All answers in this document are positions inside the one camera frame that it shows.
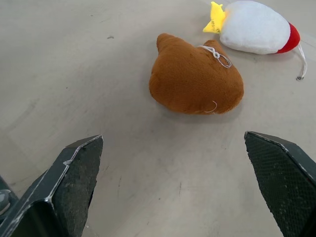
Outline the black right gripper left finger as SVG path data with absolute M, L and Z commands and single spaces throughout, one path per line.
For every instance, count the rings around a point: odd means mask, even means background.
M 0 180 L 2 237 L 80 237 L 97 183 L 103 136 L 66 146 L 54 163 L 17 197 Z

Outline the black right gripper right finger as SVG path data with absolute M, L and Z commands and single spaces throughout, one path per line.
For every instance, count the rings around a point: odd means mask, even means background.
M 244 135 L 260 192 L 285 237 L 316 235 L 316 163 L 295 143 Z

